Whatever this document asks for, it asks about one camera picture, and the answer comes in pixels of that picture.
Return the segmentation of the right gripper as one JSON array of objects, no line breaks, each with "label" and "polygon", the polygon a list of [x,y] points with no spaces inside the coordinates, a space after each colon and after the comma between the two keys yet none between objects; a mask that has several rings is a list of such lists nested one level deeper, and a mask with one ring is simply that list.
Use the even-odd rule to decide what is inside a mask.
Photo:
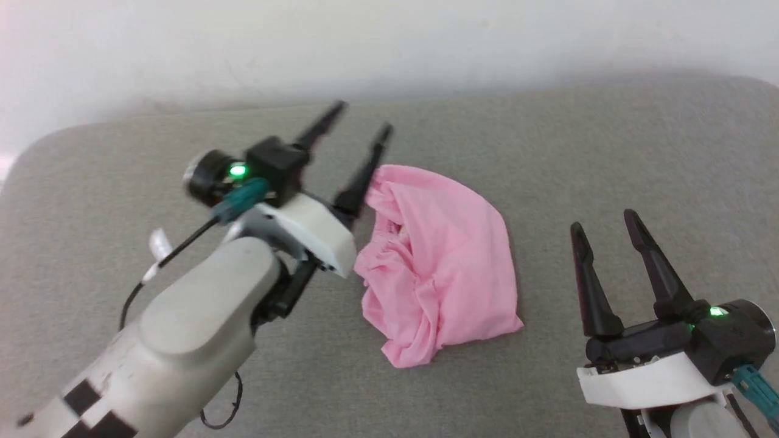
[{"label": "right gripper", "polygon": [[775,352],[777,334],[757,304],[738,299],[694,302],[635,210],[623,212],[655,297],[656,321],[624,327],[595,271],[595,253],[581,223],[570,226],[582,332],[588,363],[577,369],[585,401],[618,409],[656,409],[724,398],[742,368],[760,369]]}]

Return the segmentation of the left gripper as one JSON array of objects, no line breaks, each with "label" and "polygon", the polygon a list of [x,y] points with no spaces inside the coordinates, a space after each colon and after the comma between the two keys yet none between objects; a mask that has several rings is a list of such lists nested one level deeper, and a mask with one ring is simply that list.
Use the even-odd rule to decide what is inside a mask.
[{"label": "left gripper", "polygon": [[368,158],[333,203],[304,191],[302,174],[317,142],[340,120],[348,103],[337,100],[296,139],[296,149],[249,149],[242,158],[211,150],[184,173],[184,189],[211,211],[211,225],[225,227],[223,243],[244,237],[263,241],[289,255],[295,266],[282,267],[251,321],[287,317],[318,269],[347,277],[356,258],[352,233],[361,216],[373,176],[393,135],[382,125]]}]

